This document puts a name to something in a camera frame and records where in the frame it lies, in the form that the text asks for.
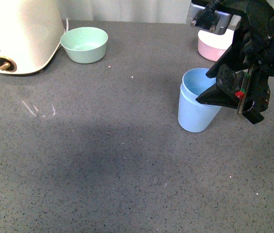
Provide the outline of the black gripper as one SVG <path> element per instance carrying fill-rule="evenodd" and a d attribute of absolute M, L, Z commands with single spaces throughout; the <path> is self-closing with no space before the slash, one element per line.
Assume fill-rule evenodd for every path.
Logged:
<path fill-rule="evenodd" d="M 216 82 L 196 101 L 237 109 L 251 123 L 268 109 L 274 77 L 274 8 L 265 0 L 225 0 L 218 9 L 239 16 L 233 41 L 206 73 Z"/>

